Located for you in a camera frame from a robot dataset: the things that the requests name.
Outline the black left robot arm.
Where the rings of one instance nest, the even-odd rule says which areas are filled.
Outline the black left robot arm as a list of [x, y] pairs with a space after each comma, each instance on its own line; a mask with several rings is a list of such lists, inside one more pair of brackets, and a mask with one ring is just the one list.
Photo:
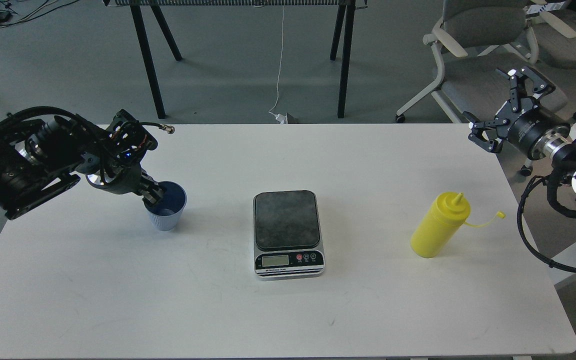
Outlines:
[[105, 129], [50, 105], [12, 113], [0, 121], [0, 208], [14, 220], [69, 191], [82, 176], [95, 189], [135, 194], [147, 208], [163, 202], [167, 189], [141, 162], [158, 147], [125, 109]]

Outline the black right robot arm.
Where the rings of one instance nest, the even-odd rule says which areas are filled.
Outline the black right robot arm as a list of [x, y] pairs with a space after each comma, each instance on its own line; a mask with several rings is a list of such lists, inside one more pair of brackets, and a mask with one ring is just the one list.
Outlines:
[[562, 264], [540, 253], [528, 241], [522, 216], [530, 193], [538, 185], [546, 187], [551, 208], [566, 218], [576, 219], [576, 138], [569, 139], [571, 125], [542, 105], [541, 99], [556, 90], [551, 80], [531, 66], [502, 71], [509, 82], [509, 98], [491, 120], [480, 120], [471, 112], [462, 115], [469, 121], [469, 140], [488, 153], [498, 154], [509, 142], [529, 161], [548, 158], [551, 173], [535, 175], [518, 202], [516, 222], [526, 248], [551, 269], [576, 274], [576, 267]]

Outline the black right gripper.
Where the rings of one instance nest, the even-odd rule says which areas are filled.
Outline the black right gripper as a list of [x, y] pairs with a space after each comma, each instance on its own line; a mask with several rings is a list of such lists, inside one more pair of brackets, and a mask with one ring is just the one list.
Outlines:
[[556, 85], [533, 67], [510, 69], [507, 75], [509, 111], [501, 111], [500, 119], [489, 121], [468, 117], [470, 134], [467, 139], [492, 154], [499, 154], [507, 142], [531, 161], [553, 158], [570, 144], [571, 128], [566, 120], [540, 102], [541, 97], [556, 90]]

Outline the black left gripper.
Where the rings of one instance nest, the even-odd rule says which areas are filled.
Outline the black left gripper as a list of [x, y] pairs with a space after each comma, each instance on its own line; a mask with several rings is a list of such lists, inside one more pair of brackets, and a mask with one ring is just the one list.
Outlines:
[[166, 189], [141, 165], [149, 151], [158, 147], [157, 139], [126, 110], [119, 110], [101, 136], [101, 153], [87, 182], [99, 190], [116, 195], [142, 196], [142, 203], [153, 208], [162, 202]]

